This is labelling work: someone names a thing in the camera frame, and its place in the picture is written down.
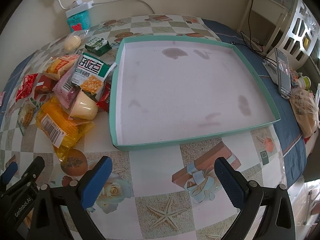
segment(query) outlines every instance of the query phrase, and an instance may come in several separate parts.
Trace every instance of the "phone screen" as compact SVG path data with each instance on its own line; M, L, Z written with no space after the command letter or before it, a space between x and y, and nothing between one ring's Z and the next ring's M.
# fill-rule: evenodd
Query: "phone screen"
M277 63L279 67L279 89L280 93L282 95L290 97L291 95L291 81L290 81L290 70L289 70L289 63L287 56L280 51L279 49L276 49L276 55L277 55Z

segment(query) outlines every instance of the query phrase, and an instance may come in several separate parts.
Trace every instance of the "ribbon bow print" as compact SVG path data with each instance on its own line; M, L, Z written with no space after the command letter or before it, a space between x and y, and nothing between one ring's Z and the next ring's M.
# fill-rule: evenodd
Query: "ribbon bow print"
M227 161L232 163L236 159L232 154ZM199 171L195 163L187 165L187 172L192 175L184 185L184 189L194 198L195 203L201 203L204 200L214 200L215 193L222 189L222 185L214 173L214 167L210 166L206 170Z

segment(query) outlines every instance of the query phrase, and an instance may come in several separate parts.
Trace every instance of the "shallow cardboard tray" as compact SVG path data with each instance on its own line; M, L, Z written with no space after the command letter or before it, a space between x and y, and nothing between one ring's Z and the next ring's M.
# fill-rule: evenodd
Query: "shallow cardboard tray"
M262 80L231 44L186 36L123 39L110 132L119 150L183 144L280 120Z

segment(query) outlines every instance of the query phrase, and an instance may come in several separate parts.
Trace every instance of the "teal container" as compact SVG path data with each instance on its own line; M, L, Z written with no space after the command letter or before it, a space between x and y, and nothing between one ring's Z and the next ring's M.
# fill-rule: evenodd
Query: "teal container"
M71 32L89 29L91 25L89 10L85 10L67 18L67 23Z

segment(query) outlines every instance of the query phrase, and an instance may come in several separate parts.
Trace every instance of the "dark stain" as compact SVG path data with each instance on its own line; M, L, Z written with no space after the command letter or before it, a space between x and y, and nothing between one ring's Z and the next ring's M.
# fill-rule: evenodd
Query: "dark stain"
M240 112L244 116L250 116L251 115L251 109L249 107L249 101L245 96L239 95L238 97L238 108Z
M205 117L205 119L206 119L206 120L210 120L210 119L212 119L212 118L215 118L215 117L218 116L218 115L221 115L221 113L211 113L211 114L208 114L208 115Z
M141 107L140 103L136 99L133 99L130 101L130 104L128 107L131 107L131 106Z
M210 52L205 51L204 53L202 53L201 51L199 51L197 49L194 49L193 52L198 54L203 59L210 59L210 57L209 57L209 54L211 54Z
M200 128L203 128L203 127L214 126L214 125L221 125L221 123L220 122L208 122L208 123L201 123L198 126Z
M167 48L162 51L162 54L166 57L177 59L178 57L188 56L184 50L179 48Z

